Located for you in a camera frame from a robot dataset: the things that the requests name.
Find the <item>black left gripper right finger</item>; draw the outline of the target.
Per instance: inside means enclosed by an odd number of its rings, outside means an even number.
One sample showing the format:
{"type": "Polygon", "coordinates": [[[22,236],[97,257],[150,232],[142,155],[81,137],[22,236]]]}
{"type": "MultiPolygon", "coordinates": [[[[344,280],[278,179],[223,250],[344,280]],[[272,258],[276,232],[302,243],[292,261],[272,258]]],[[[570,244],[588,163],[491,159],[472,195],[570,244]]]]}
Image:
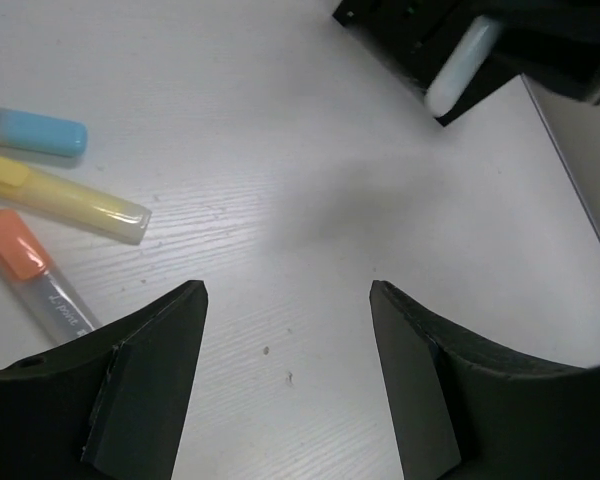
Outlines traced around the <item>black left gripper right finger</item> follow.
{"type": "Polygon", "coordinates": [[[600,479],[600,365],[488,340],[375,281],[370,306],[407,479],[600,479]]]}

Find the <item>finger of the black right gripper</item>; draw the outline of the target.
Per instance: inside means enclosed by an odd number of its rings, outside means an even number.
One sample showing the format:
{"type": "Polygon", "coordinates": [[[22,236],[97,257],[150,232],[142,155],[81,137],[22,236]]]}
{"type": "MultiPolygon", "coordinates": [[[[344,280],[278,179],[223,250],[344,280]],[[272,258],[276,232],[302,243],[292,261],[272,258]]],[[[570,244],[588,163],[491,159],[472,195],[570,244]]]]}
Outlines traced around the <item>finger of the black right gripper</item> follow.
{"type": "Polygon", "coordinates": [[[600,44],[499,42],[494,56],[555,94],[600,104],[600,44]]]}
{"type": "Polygon", "coordinates": [[[501,45],[535,43],[545,37],[600,46],[600,1],[470,1],[476,16],[503,26],[501,45]]]}

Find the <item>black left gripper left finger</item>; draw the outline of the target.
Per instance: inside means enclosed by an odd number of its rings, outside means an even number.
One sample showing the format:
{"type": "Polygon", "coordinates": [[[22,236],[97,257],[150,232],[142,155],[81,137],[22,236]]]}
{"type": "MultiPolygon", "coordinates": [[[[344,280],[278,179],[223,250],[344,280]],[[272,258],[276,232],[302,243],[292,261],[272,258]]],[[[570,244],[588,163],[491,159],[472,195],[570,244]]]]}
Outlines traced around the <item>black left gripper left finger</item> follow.
{"type": "Polygon", "coordinates": [[[0,479],[170,478],[207,307],[188,281],[1,369],[0,479]]]}

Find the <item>pastel green highlighter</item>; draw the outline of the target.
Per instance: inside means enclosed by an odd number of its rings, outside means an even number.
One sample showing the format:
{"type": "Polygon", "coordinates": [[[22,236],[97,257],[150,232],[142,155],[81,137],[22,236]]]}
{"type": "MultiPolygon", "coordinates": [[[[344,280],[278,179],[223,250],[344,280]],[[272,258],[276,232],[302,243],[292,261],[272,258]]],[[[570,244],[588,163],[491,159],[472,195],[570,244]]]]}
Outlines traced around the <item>pastel green highlighter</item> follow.
{"type": "Polygon", "coordinates": [[[429,86],[424,103],[440,118],[456,105],[501,36],[503,25],[486,16],[476,17],[429,86]]]}

